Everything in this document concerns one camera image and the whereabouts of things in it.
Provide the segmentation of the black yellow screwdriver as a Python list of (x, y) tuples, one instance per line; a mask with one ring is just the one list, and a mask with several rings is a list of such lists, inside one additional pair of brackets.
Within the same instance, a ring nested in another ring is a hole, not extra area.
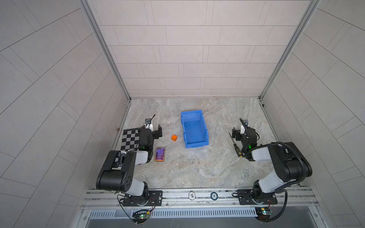
[(230, 135), (230, 138), (231, 138), (231, 140), (232, 140), (232, 142), (233, 142), (233, 147), (234, 147), (234, 149), (235, 149), (235, 152), (236, 152), (236, 154), (237, 154), (237, 156), (238, 157), (242, 157), (242, 153), (241, 153), (241, 149), (238, 147), (238, 145), (235, 143), (235, 141), (233, 140), (233, 137), (232, 137), (232, 135), (229, 133), (229, 135)]

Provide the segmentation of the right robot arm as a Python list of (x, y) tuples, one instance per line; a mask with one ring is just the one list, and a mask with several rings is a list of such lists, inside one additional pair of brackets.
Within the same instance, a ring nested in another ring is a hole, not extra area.
[(250, 198), (256, 204), (268, 202), (273, 194), (281, 193), (313, 174), (311, 165), (293, 142), (258, 145), (256, 130), (248, 126), (243, 128), (243, 131), (233, 128), (230, 134), (238, 157), (250, 162), (271, 161), (274, 167), (274, 171), (253, 185)]

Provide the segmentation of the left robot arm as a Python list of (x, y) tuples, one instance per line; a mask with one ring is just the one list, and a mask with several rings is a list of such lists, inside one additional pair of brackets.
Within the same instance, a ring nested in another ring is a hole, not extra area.
[(111, 150), (96, 180), (98, 190), (120, 192), (139, 204), (149, 200), (148, 184), (136, 180), (137, 165), (149, 163), (154, 155), (154, 141), (162, 137), (162, 127), (152, 131), (147, 126), (126, 129), (121, 149)]

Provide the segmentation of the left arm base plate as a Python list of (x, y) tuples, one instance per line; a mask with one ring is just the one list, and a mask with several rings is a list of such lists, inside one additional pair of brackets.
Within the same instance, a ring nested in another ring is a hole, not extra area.
[(162, 191), (148, 191), (147, 195), (132, 196), (126, 195), (122, 200), (124, 207), (152, 207), (162, 205)]

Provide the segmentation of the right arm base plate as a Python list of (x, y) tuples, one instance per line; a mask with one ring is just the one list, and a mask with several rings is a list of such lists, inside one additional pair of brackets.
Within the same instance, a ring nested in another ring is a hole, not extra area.
[(240, 205), (269, 205), (278, 204), (274, 193), (263, 193), (260, 190), (241, 189), (234, 192), (233, 197), (238, 198)]

